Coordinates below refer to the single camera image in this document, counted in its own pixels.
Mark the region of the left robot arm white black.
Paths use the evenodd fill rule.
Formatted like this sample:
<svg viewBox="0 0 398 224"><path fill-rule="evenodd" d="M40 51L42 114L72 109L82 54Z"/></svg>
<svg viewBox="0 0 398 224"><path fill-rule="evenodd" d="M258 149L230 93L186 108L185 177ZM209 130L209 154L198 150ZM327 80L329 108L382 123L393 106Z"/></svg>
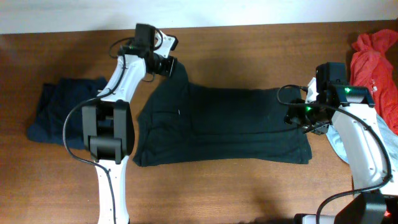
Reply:
<svg viewBox="0 0 398 224"><path fill-rule="evenodd" d="M178 39L149 24L137 24L134 36L120 43L108 84L81 108L83 141L98 176L99 223L130 221L126 167L135 141L130 102L148 73L170 77L177 64L170 53Z"/></svg>

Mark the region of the folded navy blue garment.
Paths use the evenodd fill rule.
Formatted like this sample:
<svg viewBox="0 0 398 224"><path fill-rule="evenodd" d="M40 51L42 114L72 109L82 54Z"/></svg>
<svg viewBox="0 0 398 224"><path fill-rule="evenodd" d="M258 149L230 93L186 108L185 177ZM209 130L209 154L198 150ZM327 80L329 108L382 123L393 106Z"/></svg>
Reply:
<svg viewBox="0 0 398 224"><path fill-rule="evenodd" d="M43 84L33 124L27 138L33 142L63 145L63 125L69 112L82 101L97 96L106 85L105 78L61 78L58 83Z"/></svg>

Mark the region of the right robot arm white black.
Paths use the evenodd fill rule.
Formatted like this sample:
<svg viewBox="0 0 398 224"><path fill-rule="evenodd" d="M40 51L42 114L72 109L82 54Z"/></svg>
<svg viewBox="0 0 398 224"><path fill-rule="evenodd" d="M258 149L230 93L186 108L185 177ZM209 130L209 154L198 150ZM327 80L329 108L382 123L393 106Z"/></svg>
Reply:
<svg viewBox="0 0 398 224"><path fill-rule="evenodd" d="M352 190L325 199L316 214L298 213L295 223L397 223L397 168L377 123L376 104L364 86L350 85L343 63L327 62L289 103L284 118L305 133L340 135L353 178Z"/></svg>

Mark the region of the red t-shirt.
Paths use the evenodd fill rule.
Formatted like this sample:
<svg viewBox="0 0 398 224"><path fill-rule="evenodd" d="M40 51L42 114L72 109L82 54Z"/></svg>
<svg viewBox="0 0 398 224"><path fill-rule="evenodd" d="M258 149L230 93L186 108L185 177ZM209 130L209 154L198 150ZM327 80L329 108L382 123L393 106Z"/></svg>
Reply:
<svg viewBox="0 0 398 224"><path fill-rule="evenodd" d="M386 52L397 42L397 32L383 29L361 34L352 44L355 53L350 63L350 84L365 86L375 102L377 114L397 134L397 87L392 79L394 67Z"/></svg>

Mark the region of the light blue grey garment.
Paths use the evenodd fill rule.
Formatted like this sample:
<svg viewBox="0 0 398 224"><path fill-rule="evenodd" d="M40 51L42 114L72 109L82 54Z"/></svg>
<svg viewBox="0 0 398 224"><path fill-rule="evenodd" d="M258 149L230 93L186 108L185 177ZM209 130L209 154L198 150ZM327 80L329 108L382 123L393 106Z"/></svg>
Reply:
<svg viewBox="0 0 398 224"><path fill-rule="evenodd" d="M397 167L397 135L389 129L386 122L379 115L377 115L377 123L384 140L385 147L393 161L393 164ZM336 155L348 164L348 157L346 155L343 142L337 130L332 125L328 127L326 136Z"/></svg>

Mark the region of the black t-shirt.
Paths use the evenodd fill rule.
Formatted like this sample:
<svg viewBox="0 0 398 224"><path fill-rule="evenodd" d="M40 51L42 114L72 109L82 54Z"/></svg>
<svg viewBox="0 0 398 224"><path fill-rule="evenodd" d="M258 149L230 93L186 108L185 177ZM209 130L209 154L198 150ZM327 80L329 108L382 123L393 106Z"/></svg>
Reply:
<svg viewBox="0 0 398 224"><path fill-rule="evenodd" d="M207 88L183 64L151 94L140 115L133 161L141 167L217 159L307 164L306 135L284 117L297 89Z"/></svg>

